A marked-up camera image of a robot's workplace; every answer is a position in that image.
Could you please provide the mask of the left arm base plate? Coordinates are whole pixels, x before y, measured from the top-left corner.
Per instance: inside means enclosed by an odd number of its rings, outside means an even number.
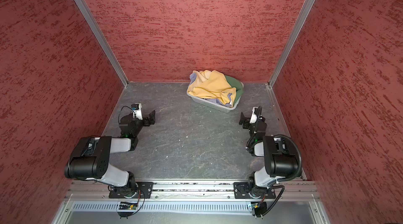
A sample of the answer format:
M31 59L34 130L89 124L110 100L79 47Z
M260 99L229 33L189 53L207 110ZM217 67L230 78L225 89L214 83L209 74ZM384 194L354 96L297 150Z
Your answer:
M126 200L149 199L153 185L153 182L135 182L132 187L129 185L124 187L109 186L109 198Z

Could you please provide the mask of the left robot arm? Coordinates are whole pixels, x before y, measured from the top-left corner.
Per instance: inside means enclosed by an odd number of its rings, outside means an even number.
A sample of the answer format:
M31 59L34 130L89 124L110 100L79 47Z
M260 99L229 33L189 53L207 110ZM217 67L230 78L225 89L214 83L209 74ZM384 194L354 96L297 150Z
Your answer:
M123 171L109 163L110 155L134 151L139 142L137 136L147 126L155 124L153 110L147 117L138 118L138 110L119 118L121 135L81 138L72 151L64 175L68 179L96 181L109 186L110 197L133 198L140 196L141 190L134 174Z

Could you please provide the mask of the white plastic basket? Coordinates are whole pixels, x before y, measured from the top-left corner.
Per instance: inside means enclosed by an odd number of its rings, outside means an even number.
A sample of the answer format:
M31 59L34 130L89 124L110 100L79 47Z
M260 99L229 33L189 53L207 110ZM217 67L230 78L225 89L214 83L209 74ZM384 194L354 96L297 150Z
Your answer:
M206 106L208 106L208 107L210 107L210 108L213 108L213 109L219 110L219 111L221 111L221 112L225 112L225 113L229 113L230 111L235 110L235 109L237 108L238 104L239 104L240 98L242 97L242 95L237 96L237 98L235 99L235 102L234 102L233 107L230 108L230 107L226 107L226 106L219 105L219 104L217 104L217 103L208 101L208 100L206 100L206 99L202 99L202 98L198 98L198 97L191 96L191 95L188 94L188 93L187 93L187 95L188 95L194 102L196 102L196 103L199 103L199 104L202 104L202 105L206 105Z

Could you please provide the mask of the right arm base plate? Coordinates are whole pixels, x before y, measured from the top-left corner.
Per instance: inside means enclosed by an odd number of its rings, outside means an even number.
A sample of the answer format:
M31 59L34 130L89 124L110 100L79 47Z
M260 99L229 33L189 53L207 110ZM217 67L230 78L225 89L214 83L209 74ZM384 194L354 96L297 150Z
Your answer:
M275 199L276 193L267 188L250 186L247 182L234 182L234 195L236 199Z

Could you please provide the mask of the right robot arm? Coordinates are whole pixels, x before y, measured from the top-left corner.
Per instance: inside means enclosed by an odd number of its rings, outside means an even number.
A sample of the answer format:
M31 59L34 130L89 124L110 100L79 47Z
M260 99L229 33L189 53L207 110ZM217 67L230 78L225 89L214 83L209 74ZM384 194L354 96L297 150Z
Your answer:
M249 176L247 185L236 186L240 193L261 199L272 194L280 182L291 181L302 175L302 154L297 144L283 134L266 135L267 124L259 108L251 117L241 113L239 125L249 132L250 138L246 144L248 153L264 159L263 168Z

